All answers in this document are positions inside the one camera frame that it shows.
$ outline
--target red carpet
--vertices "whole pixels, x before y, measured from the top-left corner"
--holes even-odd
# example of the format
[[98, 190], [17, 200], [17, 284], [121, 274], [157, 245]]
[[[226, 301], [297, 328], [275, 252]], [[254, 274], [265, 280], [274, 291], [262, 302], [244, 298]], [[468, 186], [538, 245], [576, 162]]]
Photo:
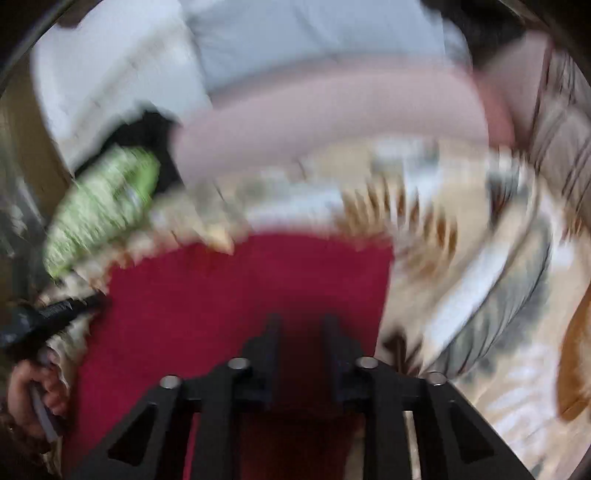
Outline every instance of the red carpet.
[[278, 313], [277, 406], [242, 421], [242, 479], [341, 480], [357, 419], [332, 415], [321, 319], [338, 315], [373, 354], [391, 260], [391, 248], [278, 234], [253, 236], [233, 256], [194, 244], [116, 270], [79, 370], [64, 473], [161, 377], [207, 373]]

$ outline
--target black tool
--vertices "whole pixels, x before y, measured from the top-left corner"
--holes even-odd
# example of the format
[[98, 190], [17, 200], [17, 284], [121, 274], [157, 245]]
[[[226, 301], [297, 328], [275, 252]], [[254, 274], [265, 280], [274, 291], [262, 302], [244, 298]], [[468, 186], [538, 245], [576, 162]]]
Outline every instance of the black tool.
[[191, 479], [232, 480], [236, 415], [270, 406], [279, 324], [249, 340], [239, 357], [204, 377], [164, 377], [82, 461], [69, 480], [177, 480], [195, 412], [200, 412]]
[[[406, 410], [414, 415], [423, 479], [533, 479], [444, 376], [397, 374], [364, 356], [335, 319], [325, 321], [325, 338], [335, 402], [366, 417], [364, 480], [412, 479]], [[236, 416], [270, 405], [277, 344], [275, 322], [204, 377], [164, 377], [68, 480], [180, 480], [194, 412], [201, 418], [191, 480], [238, 479]]]
[[[29, 359], [49, 366], [46, 342], [64, 330], [80, 314], [98, 309], [106, 296], [95, 293], [85, 299], [66, 299], [35, 309], [27, 302], [19, 302], [11, 309], [11, 322], [0, 332], [0, 350], [12, 361]], [[43, 404], [45, 389], [38, 382], [29, 386], [33, 409], [45, 431], [48, 442], [53, 442], [63, 431], [62, 419], [56, 417]]]

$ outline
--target white pillow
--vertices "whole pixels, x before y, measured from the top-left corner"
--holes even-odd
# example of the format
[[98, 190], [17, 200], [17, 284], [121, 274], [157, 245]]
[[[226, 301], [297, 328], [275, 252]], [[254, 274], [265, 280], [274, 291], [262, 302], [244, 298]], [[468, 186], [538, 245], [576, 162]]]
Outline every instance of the white pillow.
[[210, 107], [178, 0], [103, 0], [33, 48], [35, 95], [70, 171], [146, 105], [184, 117]]

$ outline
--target black mount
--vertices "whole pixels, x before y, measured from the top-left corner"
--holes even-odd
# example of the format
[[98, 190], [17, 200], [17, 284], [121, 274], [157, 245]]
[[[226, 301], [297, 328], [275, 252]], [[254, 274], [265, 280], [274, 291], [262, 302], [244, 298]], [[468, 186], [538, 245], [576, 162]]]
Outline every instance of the black mount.
[[[423, 480], [531, 480], [532, 476], [441, 374], [405, 377], [363, 355], [334, 318], [324, 337], [335, 402], [366, 417], [363, 480], [411, 480], [404, 412], [412, 411]], [[191, 421], [201, 413], [191, 480], [235, 480], [237, 417], [268, 409], [276, 380], [279, 322], [241, 356], [204, 377], [164, 377], [89, 453], [69, 480], [180, 480]]]

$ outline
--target green bag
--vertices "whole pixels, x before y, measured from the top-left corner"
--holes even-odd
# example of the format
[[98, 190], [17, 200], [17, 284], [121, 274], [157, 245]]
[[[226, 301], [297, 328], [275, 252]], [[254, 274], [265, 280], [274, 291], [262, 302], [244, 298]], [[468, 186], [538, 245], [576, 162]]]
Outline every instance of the green bag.
[[143, 217], [160, 164], [141, 148], [113, 147], [75, 181], [49, 227], [44, 251], [56, 278], [80, 257], [113, 240]]

